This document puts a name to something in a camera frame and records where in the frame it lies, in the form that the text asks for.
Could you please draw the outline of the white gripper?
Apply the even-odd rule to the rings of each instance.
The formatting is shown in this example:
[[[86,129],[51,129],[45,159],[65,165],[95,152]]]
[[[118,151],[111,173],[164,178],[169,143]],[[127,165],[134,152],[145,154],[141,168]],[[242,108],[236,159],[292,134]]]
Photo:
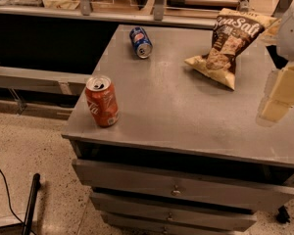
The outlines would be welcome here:
[[[281,18],[277,54],[293,62],[276,72],[265,89],[259,117],[271,122],[280,121],[294,106],[294,4]]]

